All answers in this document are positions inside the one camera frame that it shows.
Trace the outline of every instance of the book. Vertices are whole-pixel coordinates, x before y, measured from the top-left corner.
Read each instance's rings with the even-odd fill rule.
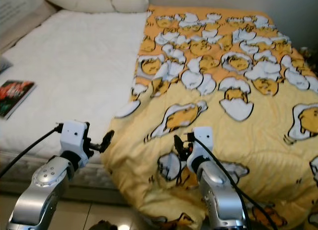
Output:
[[[0,117],[8,119],[35,88],[31,81],[8,80],[0,86]]]

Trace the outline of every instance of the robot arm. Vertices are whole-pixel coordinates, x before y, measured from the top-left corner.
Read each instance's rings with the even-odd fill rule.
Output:
[[[191,135],[212,151],[211,127],[196,127]],[[224,172],[197,141],[193,142],[193,150],[187,157],[187,166],[197,175],[199,188],[209,212],[210,228],[212,230],[246,229],[243,203],[239,195]]]
[[[19,197],[7,224],[7,230],[46,230],[62,194],[78,168],[85,167],[96,150],[104,152],[114,132],[110,131],[100,145],[87,137],[89,123],[68,121],[61,132],[61,155],[53,156],[38,168],[30,186]]]

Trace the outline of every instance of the bedsheet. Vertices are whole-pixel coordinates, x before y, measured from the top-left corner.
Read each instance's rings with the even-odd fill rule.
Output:
[[[206,208],[173,136],[213,128],[213,152],[279,228],[318,225],[318,79],[261,12],[151,6],[131,102],[105,168],[162,228],[199,229]],[[269,226],[253,206],[250,217]]]
[[[146,17],[146,13],[61,10],[3,54],[13,67],[0,74],[0,85],[17,79],[34,81],[37,86],[8,120],[0,119],[1,166],[54,128],[56,122],[88,121],[88,136],[94,143],[101,142],[114,113],[129,100],[130,70],[135,66]],[[16,171],[6,177],[29,180],[42,160],[59,151],[60,134],[53,134],[21,161],[28,166],[24,175]],[[94,186],[104,187],[101,181],[107,175],[99,183],[96,180],[103,171],[99,154],[89,162],[94,171],[84,170],[82,177],[89,180],[91,176]],[[76,183],[92,185],[90,180]]]

